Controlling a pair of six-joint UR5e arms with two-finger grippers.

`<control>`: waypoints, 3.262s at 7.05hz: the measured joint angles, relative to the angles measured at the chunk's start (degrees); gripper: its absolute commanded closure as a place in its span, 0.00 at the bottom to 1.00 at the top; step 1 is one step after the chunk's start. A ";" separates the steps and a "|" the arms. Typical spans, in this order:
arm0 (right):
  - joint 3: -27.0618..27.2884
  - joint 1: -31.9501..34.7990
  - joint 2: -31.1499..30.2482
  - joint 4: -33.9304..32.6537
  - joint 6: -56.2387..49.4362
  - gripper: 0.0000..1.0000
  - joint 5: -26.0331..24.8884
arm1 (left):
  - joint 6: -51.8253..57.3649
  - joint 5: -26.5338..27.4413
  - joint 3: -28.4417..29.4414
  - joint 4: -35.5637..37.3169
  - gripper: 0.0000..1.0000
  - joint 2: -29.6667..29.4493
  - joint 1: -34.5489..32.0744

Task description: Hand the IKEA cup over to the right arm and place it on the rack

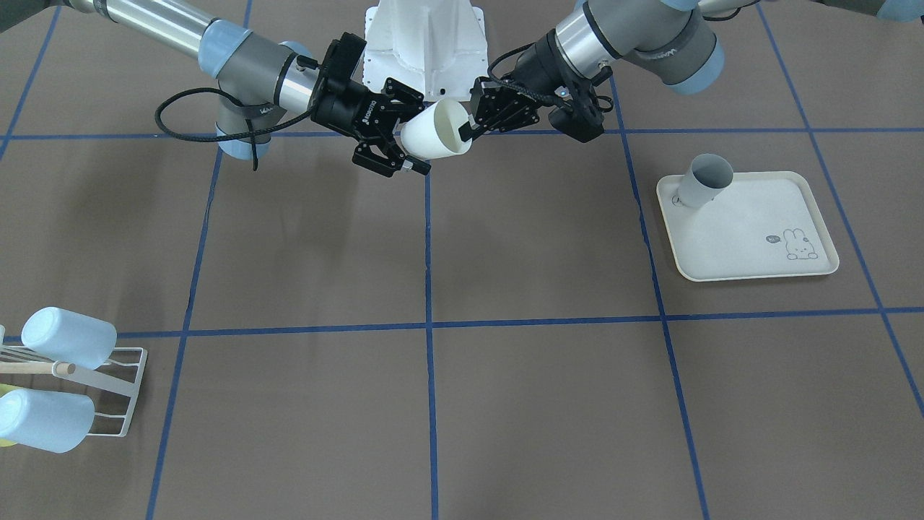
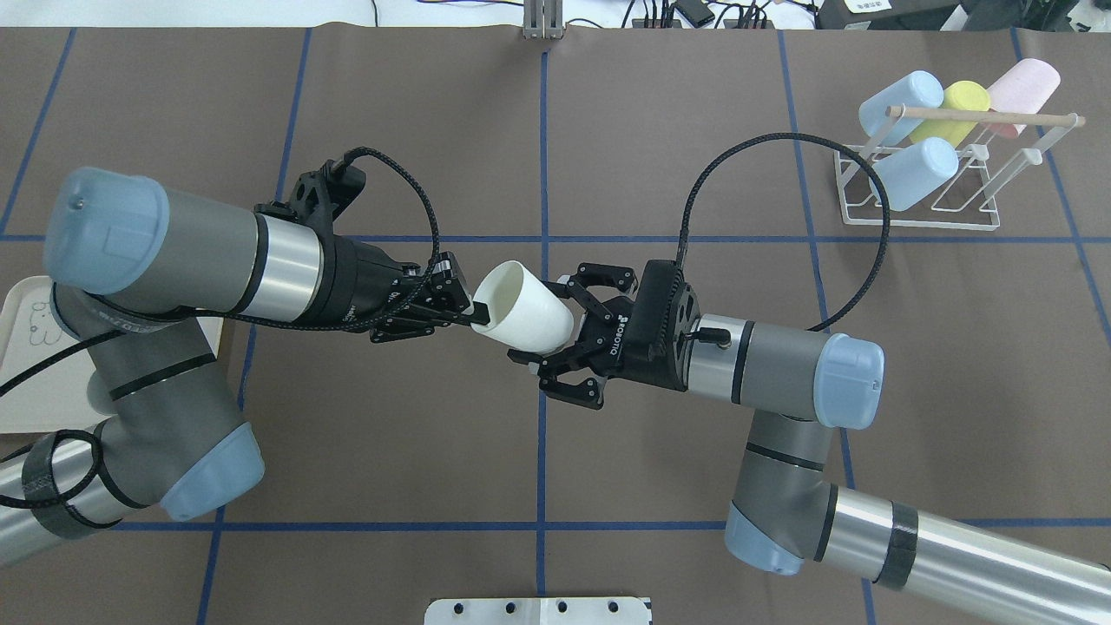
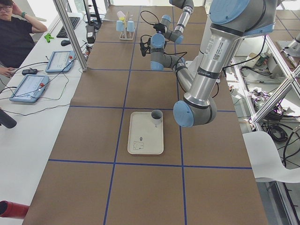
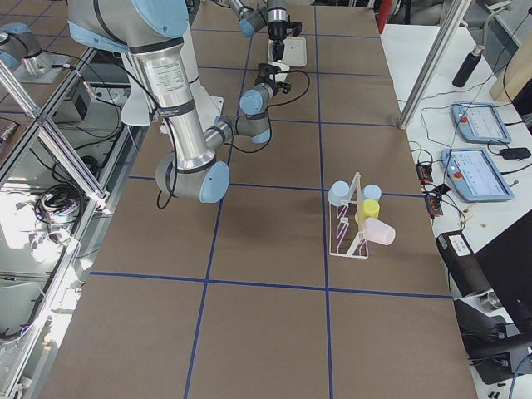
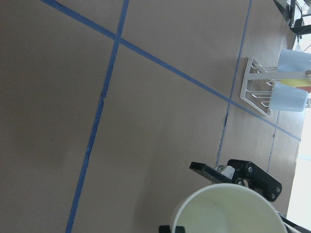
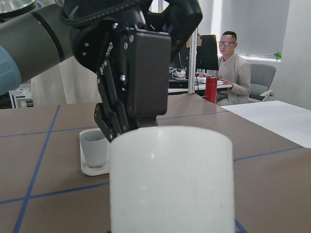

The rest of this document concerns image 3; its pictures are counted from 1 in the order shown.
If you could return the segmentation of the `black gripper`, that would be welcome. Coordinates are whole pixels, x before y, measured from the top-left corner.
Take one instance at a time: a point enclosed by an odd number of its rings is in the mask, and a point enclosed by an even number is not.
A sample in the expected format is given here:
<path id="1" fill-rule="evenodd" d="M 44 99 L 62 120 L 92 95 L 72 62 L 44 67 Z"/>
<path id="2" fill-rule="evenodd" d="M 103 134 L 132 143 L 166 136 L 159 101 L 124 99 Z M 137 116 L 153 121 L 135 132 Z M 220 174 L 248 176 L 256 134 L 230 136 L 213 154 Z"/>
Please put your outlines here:
<path id="1" fill-rule="evenodd" d="M 165 32 L 165 25 L 162 23 L 155 23 L 153 28 L 156 30 L 156 32 Z"/>
<path id="2" fill-rule="evenodd" d="M 146 53 L 150 53 L 151 51 L 151 37 L 148 38 L 147 42 L 143 42 L 142 37 L 140 38 L 140 51 L 142 56 L 145 57 Z"/>

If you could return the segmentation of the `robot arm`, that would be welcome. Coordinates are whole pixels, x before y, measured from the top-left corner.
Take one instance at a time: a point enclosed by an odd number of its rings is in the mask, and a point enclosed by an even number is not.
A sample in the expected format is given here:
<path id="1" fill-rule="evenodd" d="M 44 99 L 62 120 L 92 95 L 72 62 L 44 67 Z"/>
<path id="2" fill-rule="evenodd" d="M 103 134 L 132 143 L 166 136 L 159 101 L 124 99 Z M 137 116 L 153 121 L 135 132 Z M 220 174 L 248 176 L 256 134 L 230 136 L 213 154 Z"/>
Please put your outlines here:
<path id="1" fill-rule="evenodd" d="M 156 33 L 147 43 L 140 44 L 142 55 L 150 55 L 154 71 L 171 69 L 185 91 L 181 101 L 174 104 L 173 115 L 182 127 L 193 127 L 212 122 L 217 107 L 211 96 L 222 70 L 232 59 L 239 39 L 267 35 L 274 30 L 278 0 L 214 0 L 203 34 L 199 55 L 188 69 L 183 58 L 165 53 L 166 41 L 177 44 L 194 11 L 191 0 L 172 0 L 182 10 L 177 26 L 169 29 L 171 19 L 164 15 L 154 24 Z"/>
<path id="2" fill-rule="evenodd" d="M 192 0 L 170 0 L 169 3 L 182 9 L 182 13 L 174 30 L 169 29 L 171 23 L 169 15 L 164 15 L 159 23 L 153 25 L 156 34 L 152 36 L 151 42 L 156 44 L 156 47 L 164 44 L 166 39 L 176 44 L 181 44 L 184 38 L 183 32 L 194 11 L 194 2 Z"/>

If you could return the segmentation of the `operator right hand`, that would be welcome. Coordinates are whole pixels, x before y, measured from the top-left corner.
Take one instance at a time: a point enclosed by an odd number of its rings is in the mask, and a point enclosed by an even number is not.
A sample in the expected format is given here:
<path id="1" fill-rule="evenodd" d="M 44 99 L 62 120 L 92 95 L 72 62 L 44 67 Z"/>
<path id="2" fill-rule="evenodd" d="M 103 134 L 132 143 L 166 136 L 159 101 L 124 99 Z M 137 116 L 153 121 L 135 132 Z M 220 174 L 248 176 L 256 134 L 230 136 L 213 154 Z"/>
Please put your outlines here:
<path id="1" fill-rule="evenodd" d="M 12 14 L 22 16 L 23 11 L 19 8 L 19 6 L 12 1 Z"/>

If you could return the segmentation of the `operator left hand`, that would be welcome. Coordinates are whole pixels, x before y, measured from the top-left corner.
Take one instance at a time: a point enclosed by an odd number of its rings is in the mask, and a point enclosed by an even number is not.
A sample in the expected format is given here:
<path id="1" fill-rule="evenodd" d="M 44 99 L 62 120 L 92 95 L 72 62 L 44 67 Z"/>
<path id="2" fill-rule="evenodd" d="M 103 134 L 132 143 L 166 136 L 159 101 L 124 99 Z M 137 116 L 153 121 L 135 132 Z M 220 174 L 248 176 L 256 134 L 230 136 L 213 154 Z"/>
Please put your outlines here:
<path id="1" fill-rule="evenodd" d="M 12 68 L 12 67 L 0 67 L 0 74 L 3 75 L 3 76 L 5 76 L 5 77 L 11 78 L 15 74 L 15 68 Z"/>

